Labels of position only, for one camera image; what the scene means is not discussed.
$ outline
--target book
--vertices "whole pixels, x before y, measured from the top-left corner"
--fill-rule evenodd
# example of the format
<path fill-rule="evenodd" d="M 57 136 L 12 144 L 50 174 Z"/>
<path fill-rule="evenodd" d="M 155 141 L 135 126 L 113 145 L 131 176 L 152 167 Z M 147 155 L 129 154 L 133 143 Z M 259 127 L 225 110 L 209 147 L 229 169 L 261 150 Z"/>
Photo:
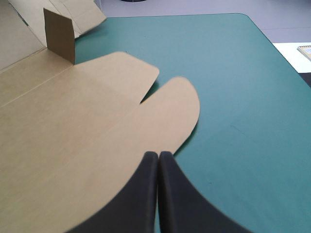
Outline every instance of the book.
<path fill-rule="evenodd" d="M 297 49 L 311 61 L 311 45 L 298 46 Z"/>

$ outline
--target flattened cardboard box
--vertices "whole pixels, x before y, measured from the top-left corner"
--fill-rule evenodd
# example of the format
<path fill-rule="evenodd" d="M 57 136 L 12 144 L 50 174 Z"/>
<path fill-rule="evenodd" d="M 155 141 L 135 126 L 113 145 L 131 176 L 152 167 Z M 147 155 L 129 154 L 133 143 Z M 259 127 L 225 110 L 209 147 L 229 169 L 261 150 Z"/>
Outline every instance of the flattened cardboard box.
<path fill-rule="evenodd" d="M 0 0 L 0 70 L 47 46 L 43 8 L 72 19 L 74 37 L 106 20 L 93 0 Z"/>
<path fill-rule="evenodd" d="M 68 19 L 45 13 L 47 35 L 63 18 L 57 29 L 73 36 Z M 174 153 L 199 100 L 174 78 L 140 104 L 157 76 L 123 52 L 73 66 L 47 49 L 0 74 L 0 232 L 67 231 L 120 191 L 145 151 Z"/>

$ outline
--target green tabletop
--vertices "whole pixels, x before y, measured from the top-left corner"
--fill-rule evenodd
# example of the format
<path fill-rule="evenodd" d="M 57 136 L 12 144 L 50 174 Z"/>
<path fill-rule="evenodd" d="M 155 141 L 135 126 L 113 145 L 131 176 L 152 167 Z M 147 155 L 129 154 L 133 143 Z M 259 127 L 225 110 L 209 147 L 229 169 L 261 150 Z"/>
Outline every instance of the green tabletop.
<path fill-rule="evenodd" d="M 153 91 L 179 75 L 196 87 L 199 122 L 176 159 L 204 197 L 255 232 L 310 231 L 311 90 L 247 16 L 108 18 L 76 60 L 117 50 L 160 69 Z"/>

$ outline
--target gray floor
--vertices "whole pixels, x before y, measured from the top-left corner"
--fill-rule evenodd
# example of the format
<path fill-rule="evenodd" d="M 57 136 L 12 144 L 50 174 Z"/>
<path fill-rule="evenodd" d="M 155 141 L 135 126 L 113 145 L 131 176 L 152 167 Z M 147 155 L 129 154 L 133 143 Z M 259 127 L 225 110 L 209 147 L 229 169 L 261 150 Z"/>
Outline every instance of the gray floor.
<path fill-rule="evenodd" d="M 311 41 L 311 0 L 101 0 L 101 7 L 107 17 L 243 13 L 273 43 Z"/>

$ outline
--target cardboard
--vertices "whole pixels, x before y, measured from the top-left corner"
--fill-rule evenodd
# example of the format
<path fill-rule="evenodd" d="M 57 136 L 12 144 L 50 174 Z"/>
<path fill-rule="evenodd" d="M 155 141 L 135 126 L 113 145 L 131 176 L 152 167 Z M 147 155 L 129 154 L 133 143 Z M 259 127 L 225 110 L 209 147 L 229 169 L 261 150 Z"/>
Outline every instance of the cardboard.
<path fill-rule="evenodd" d="M 8 0 L 0 0 L 0 73 L 21 59 L 47 47 L 43 8 L 57 13 L 56 15 L 64 16 L 60 19 L 62 23 L 58 21 L 49 27 L 52 32 L 49 38 L 54 32 L 59 32 L 59 29 L 64 29 L 62 31 L 64 34 L 60 34 L 57 38 L 59 46 L 57 53 L 63 57 L 64 55 L 60 51 L 68 48 L 68 44 L 62 45 L 63 42 L 72 43 L 75 37 L 86 33 L 106 19 L 106 16 L 92 0 L 10 0 L 9 2 L 15 9 L 8 3 Z M 68 27 L 69 19 L 73 19 L 70 29 Z M 66 35 L 69 35 L 70 30 L 73 30 L 74 37 L 70 35 L 65 38 Z M 70 54 L 70 58 L 65 58 L 73 63 L 73 54 Z"/>
<path fill-rule="evenodd" d="M 74 64 L 74 32 L 72 20 L 44 9 L 47 47 Z"/>
<path fill-rule="evenodd" d="M 96 27 L 106 16 L 93 0 L 9 0 L 45 46 L 43 8 L 72 19 L 75 38 Z"/>
<path fill-rule="evenodd" d="M 0 71 L 44 48 L 7 0 L 0 0 Z"/>
<path fill-rule="evenodd" d="M 184 78 L 172 79 L 115 119 L 111 113 L 119 115 L 131 101 L 111 92 L 110 109 L 101 97 L 109 89 L 99 80 L 66 77 L 0 110 L 1 232 L 69 230 L 118 193 L 145 151 L 175 152 L 198 119 L 197 93 Z"/>
<path fill-rule="evenodd" d="M 46 15 L 45 28 L 49 36 L 48 50 L 40 50 L 0 71 L 0 107 L 74 64 L 75 50 L 71 19 L 46 9 L 44 13 Z"/>
<path fill-rule="evenodd" d="M 45 13 L 49 48 L 71 60 L 71 19 Z M 145 151 L 175 152 L 198 119 L 184 78 L 140 104 L 156 67 L 124 52 L 73 65 L 51 50 L 0 74 L 0 232 L 69 230 L 119 192 Z"/>

